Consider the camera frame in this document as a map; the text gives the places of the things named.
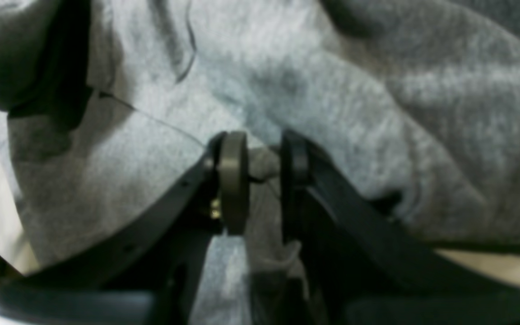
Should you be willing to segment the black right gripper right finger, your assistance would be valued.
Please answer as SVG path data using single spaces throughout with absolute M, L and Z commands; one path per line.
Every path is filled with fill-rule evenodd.
M 280 159 L 283 238 L 300 242 L 331 325 L 520 325 L 520 287 L 398 229 L 314 143 L 285 131 Z

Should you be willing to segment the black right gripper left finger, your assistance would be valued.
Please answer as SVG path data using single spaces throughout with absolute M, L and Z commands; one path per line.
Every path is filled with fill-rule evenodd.
M 249 206 L 247 135 L 204 154 L 134 222 L 68 260 L 0 285 L 11 325 L 187 325 L 214 237 L 240 235 Z

